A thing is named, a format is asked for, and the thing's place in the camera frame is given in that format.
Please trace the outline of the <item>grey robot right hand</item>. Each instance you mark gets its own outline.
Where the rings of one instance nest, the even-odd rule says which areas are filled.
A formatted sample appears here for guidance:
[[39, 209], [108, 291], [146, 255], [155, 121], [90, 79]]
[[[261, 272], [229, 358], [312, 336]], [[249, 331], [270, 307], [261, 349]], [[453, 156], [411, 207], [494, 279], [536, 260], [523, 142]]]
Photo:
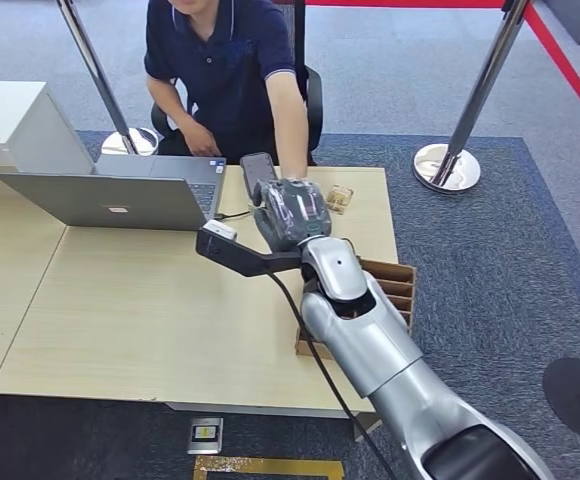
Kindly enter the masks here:
[[258, 181], [253, 216], [273, 252], [290, 252], [312, 237], [329, 236], [332, 222], [319, 187], [307, 179]]

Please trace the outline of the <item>person's right hand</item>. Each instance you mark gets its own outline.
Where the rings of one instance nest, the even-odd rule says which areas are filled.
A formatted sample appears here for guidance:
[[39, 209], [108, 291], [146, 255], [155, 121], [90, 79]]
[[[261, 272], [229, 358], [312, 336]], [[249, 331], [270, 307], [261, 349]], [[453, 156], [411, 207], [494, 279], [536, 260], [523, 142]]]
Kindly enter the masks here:
[[189, 151], [193, 156], [199, 157], [221, 157], [215, 137], [207, 128], [193, 119], [187, 118], [179, 126]]

